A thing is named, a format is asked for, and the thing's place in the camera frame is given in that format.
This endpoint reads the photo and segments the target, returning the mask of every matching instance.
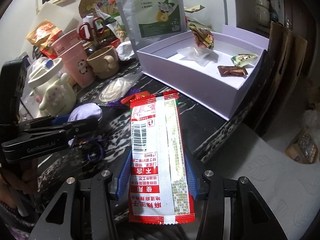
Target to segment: cinnamoroll figurine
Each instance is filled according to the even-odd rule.
[[[62,76],[50,85],[39,105],[39,110],[46,110],[50,115],[68,114],[72,110],[76,95],[67,83],[68,74],[63,73]]]

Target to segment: barcode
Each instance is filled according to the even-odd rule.
[[[147,151],[147,125],[133,124],[133,145],[132,150],[137,152]]]

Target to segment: green label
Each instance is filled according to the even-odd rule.
[[[141,37],[181,31],[179,0],[133,0]]]

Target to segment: blue gripper pad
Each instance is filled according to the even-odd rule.
[[[121,196],[125,193],[125,190],[128,185],[128,181],[130,178],[130,171],[131,171],[131,159],[132,159],[132,150],[130,150],[130,152],[128,153],[118,178],[118,189],[116,191],[116,195],[118,199],[121,198]]]
[[[195,174],[193,173],[193,170],[191,169],[191,165],[186,154],[184,155],[184,163],[186,167],[186,176],[189,192],[191,196],[193,196],[193,199],[197,200],[199,196],[197,180]]]
[[[68,122],[70,114],[57,116],[51,123],[52,125],[62,125]]]

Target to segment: scissors handle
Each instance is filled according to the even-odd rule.
[[[96,21],[97,20],[101,20],[101,25],[102,25],[102,29],[100,29],[99,31],[97,30],[97,25],[96,25]],[[103,19],[101,17],[96,17],[96,18],[93,19],[92,23],[93,23],[93,29],[94,29],[97,37],[102,36],[104,31],[106,30],[106,25],[104,24]]]
[[[88,32],[89,32],[89,37],[87,38],[85,36],[85,29],[84,26],[87,26],[88,27]],[[82,23],[79,27],[79,36],[81,39],[85,40],[85,41],[93,41],[94,40],[94,37],[93,37],[93,34],[92,34],[92,28],[90,26],[90,23],[88,22],[85,22],[85,23]]]

